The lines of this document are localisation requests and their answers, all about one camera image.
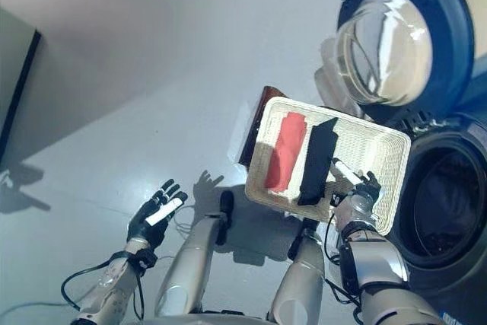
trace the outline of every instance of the brown object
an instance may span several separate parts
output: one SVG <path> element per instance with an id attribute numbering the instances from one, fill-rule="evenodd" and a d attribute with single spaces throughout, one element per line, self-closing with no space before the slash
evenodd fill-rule
<path id="1" fill-rule="evenodd" d="M 243 165 L 247 169 L 250 166 L 250 161 L 252 160 L 253 150 L 256 146 L 257 133 L 259 132 L 260 121 L 262 120 L 262 114 L 266 108 L 267 102 L 273 97 L 285 97 L 287 98 L 279 89 L 265 86 L 260 96 L 259 105 L 253 116 L 252 125 L 250 126 L 250 131 L 247 135 L 247 140 L 245 140 L 245 145 L 242 149 L 242 154 L 240 154 L 240 159 L 238 159 L 238 164 Z"/>

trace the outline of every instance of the black cable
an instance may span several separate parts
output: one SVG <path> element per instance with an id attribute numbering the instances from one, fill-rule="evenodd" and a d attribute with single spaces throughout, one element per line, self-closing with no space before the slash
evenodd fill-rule
<path id="1" fill-rule="evenodd" d="M 330 288 L 332 289 L 332 292 L 333 294 L 335 295 L 335 299 L 340 302 L 340 303 L 345 303 L 346 301 L 340 299 L 338 297 L 338 295 L 336 294 L 336 291 L 340 292 L 342 295 L 344 295 L 345 297 L 347 297 L 349 299 L 349 302 L 346 302 L 346 303 L 354 303 L 357 307 L 361 307 L 361 304 L 360 302 L 357 301 L 357 298 L 351 296 L 348 292 L 346 291 L 343 291 L 339 286 L 337 286 L 335 283 L 331 282 L 330 280 L 328 279 L 325 279 L 325 282 L 330 286 Z"/>
<path id="2" fill-rule="evenodd" d="M 144 320 L 144 311 L 145 311 L 145 306 L 144 306 L 144 293 L 142 292 L 142 285 L 140 283 L 140 275 L 137 273 L 137 287 L 138 287 L 138 295 L 140 297 L 140 315 L 137 312 L 137 308 L 135 307 L 135 290 L 134 290 L 134 296 L 133 296 L 133 305 L 134 305 L 134 312 L 136 317 L 142 321 Z"/>
<path id="3" fill-rule="evenodd" d="M 326 244 L 328 243 L 328 232 L 329 232 L 329 227 L 330 225 L 332 224 L 332 220 L 333 218 L 335 217 L 335 214 L 333 213 L 330 217 L 329 217 L 329 220 L 328 220 L 328 227 L 326 227 L 326 232 L 325 232 L 325 255 L 326 255 L 326 258 L 328 258 L 328 260 L 332 263 L 332 264 L 335 264 L 336 266 L 339 266 L 340 265 L 340 255 L 338 254 L 335 254 L 335 255 L 332 255 L 330 256 L 328 254 L 328 249 L 326 248 Z"/>
<path id="4" fill-rule="evenodd" d="M 362 312 L 361 307 L 356 307 L 353 310 L 353 318 L 358 325 L 364 325 L 364 322 L 358 318 L 358 314 Z"/>
<path id="5" fill-rule="evenodd" d="M 79 272 L 76 272 L 75 274 L 71 274 L 68 278 L 66 278 L 64 280 L 64 282 L 61 284 L 61 295 L 62 297 L 65 299 L 66 302 L 68 302 L 68 304 L 72 307 L 74 307 L 77 311 L 80 311 L 80 307 L 76 304 L 76 302 L 74 302 L 72 299 L 70 299 L 70 297 L 68 296 L 68 294 L 66 293 L 65 291 L 65 287 L 66 285 L 68 284 L 69 281 L 71 281 L 74 277 L 77 277 L 77 276 L 81 276 L 83 274 L 86 274 L 86 273 L 89 273 L 89 272 L 93 272 L 95 270 L 99 270 L 99 269 L 102 269 L 104 268 L 105 266 L 108 266 L 110 264 L 110 260 L 107 260 L 101 264 L 98 264 L 97 266 L 92 266 L 91 268 L 88 268 L 88 269 L 83 269 L 83 270 L 80 270 Z"/>

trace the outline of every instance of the washing machine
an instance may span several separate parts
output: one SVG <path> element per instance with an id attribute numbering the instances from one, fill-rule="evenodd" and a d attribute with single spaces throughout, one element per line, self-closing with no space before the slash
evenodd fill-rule
<path id="1" fill-rule="evenodd" d="M 473 78 L 481 26 L 467 0 L 343 0 L 323 57 L 367 116 L 411 137 L 389 239 L 412 289 L 464 325 L 487 323 L 487 73 Z"/>

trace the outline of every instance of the rectangular basket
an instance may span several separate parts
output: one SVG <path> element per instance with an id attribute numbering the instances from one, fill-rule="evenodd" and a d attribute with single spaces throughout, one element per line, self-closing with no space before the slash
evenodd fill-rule
<path id="1" fill-rule="evenodd" d="M 264 187 L 264 182 L 272 150 L 281 128 L 281 121 L 288 112 L 304 115 L 307 131 L 288 189 L 281 193 L 274 193 Z M 335 117 L 338 117 L 338 121 L 333 131 L 338 134 L 338 141 L 333 156 L 347 164 L 355 173 L 365 174 L 371 171 L 376 175 L 379 184 L 384 188 L 384 196 L 374 206 L 374 213 L 379 218 L 377 231 L 382 235 L 388 234 L 392 228 L 399 202 L 411 141 L 406 134 L 395 129 L 335 110 L 283 97 L 271 99 L 266 105 L 260 123 L 245 193 L 249 199 L 263 205 L 293 212 L 317 221 L 328 221 L 333 208 L 329 204 L 332 194 L 347 193 L 352 188 L 341 177 L 341 174 L 333 171 L 333 167 L 326 178 L 325 196 L 316 206 L 298 206 L 298 198 L 311 129 L 313 126 Z"/>

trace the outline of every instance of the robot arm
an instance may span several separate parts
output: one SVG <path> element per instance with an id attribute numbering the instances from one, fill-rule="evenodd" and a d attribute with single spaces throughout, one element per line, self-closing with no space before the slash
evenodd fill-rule
<path id="1" fill-rule="evenodd" d="M 341 161 L 333 162 L 355 185 L 335 208 L 342 286 L 360 295 L 364 324 L 443 324 L 436 311 L 409 290 L 409 271 L 397 248 L 375 230 L 372 207 L 380 185 L 372 173 L 358 178 Z"/>
<path id="2" fill-rule="evenodd" d="M 129 299 L 138 287 L 141 295 L 143 318 L 144 303 L 140 278 L 145 270 L 154 266 L 157 257 L 154 249 L 161 245 L 164 232 L 175 211 L 184 204 L 188 196 L 176 193 L 179 185 L 172 186 L 168 180 L 142 207 L 129 223 L 127 243 L 123 251 L 114 253 L 111 258 L 98 267 L 108 265 L 97 286 L 77 306 L 65 294 L 65 284 L 77 275 L 75 273 L 62 284 L 62 294 L 73 307 L 80 311 L 72 325 L 117 325 L 125 316 Z"/>

